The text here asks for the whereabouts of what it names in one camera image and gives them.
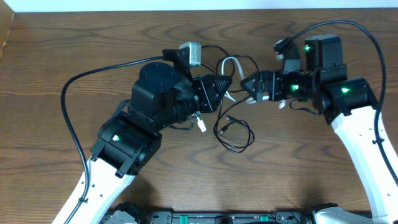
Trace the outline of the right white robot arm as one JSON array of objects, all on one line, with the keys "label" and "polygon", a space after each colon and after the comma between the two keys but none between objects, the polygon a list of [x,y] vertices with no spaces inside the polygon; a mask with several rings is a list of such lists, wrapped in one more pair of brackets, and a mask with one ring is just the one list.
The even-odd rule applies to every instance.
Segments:
[{"label": "right white robot arm", "polygon": [[278,54],[282,70],[260,70],[243,78],[241,87],[255,102],[311,100],[347,149],[371,207],[371,217],[343,210],[336,204],[319,205],[303,223],[397,223],[397,154],[376,110],[379,106],[369,83],[348,78],[341,39],[334,34],[305,39],[307,69],[300,68],[295,44]]}]

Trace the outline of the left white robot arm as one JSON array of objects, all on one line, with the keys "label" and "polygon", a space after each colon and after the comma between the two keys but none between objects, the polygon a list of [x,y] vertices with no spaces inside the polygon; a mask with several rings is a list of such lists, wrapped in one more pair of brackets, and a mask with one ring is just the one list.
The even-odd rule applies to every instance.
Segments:
[{"label": "left white robot arm", "polygon": [[205,131],[200,115],[214,112],[232,84],[231,77],[225,75],[193,77],[187,65],[169,65],[158,57],[142,63],[130,99],[120,102],[100,127],[90,157],[85,157],[70,121],[66,92],[72,82],[99,70],[81,73],[63,87],[62,113],[81,157],[83,173],[54,223],[99,223],[159,150],[161,130],[190,121]]}]

